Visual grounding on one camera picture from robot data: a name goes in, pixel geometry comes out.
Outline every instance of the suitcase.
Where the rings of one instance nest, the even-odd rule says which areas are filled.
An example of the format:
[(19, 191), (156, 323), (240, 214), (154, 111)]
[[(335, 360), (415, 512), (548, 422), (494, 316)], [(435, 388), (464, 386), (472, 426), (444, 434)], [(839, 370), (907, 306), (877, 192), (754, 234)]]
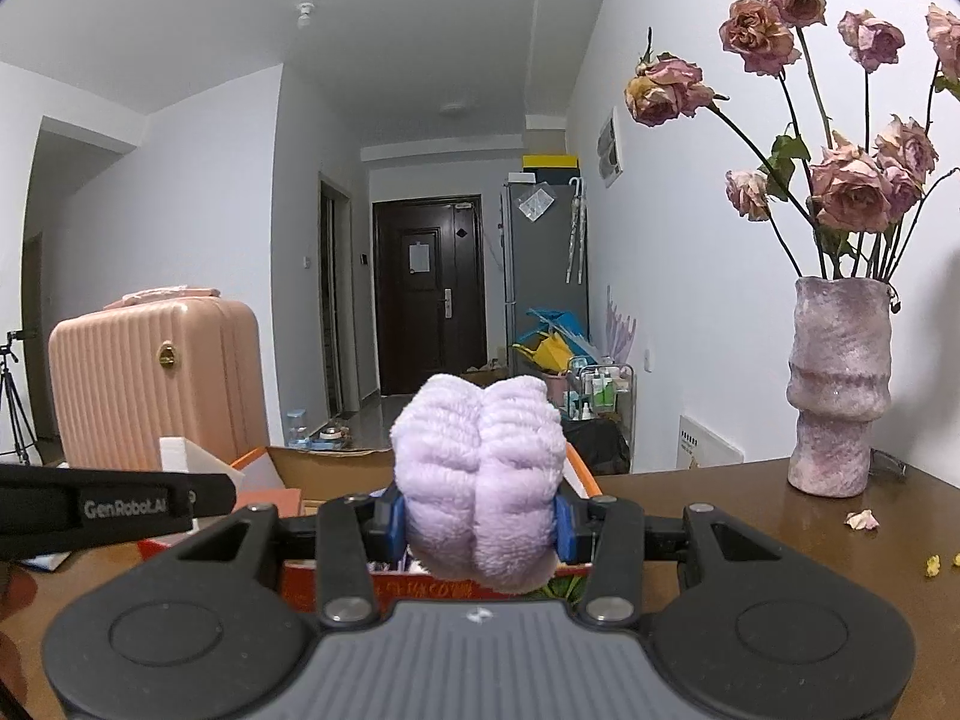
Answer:
[(56, 326), (50, 373), (70, 466), (160, 470), (162, 436), (226, 463), (268, 444), (256, 317), (219, 294), (146, 290)]

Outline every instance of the metal screw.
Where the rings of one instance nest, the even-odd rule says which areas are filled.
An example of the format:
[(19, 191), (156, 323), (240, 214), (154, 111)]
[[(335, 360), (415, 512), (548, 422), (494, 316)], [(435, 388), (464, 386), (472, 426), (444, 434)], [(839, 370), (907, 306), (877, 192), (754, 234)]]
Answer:
[(373, 611), (370, 601), (349, 595), (344, 598), (334, 598), (323, 607), (323, 614), (334, 622), (352, 623), (366, 619)]
[(634, 605), (617, 595), (604, 595), (587, 604), (587, 615), (597, 622), (623, 622), (633, 613)]

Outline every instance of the suitcase handle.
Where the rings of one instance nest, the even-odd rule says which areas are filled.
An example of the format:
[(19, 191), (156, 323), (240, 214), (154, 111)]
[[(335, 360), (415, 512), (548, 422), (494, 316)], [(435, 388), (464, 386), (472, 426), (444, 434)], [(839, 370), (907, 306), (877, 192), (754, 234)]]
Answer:
[(171, 300), (173, 298), (219, 298), (220, 290), (212, 287), (190, 287), (182, 284), (179, 287), (157, 287), (152, 290), (140, 290), (140, 292), (124, 295), (119, 300), (114, 300), (104, 311), (114, 308), (125, 308), (127, 306), (139, 306), (144, 303), (156, 303), (158, 300)]

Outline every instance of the bottle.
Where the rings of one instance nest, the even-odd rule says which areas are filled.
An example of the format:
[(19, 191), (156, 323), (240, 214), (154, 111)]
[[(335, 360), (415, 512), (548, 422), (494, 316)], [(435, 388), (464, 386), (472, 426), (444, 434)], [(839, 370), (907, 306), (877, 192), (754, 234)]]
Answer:
[(306, 409), (293, 409), (287, 412), (287, 446), (291, 449), (304, 449), (310, 439), (306, 432)]

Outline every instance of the wall socket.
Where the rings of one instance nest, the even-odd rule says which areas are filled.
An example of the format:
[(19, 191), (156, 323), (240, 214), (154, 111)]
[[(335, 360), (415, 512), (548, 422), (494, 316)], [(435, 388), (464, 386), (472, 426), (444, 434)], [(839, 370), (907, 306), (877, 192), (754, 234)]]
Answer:
[(689, 416), (680, 415), (680, 434), (677, 439), (678, 469), (735, 466), (742, 462), (741, 450), (729, 445)]

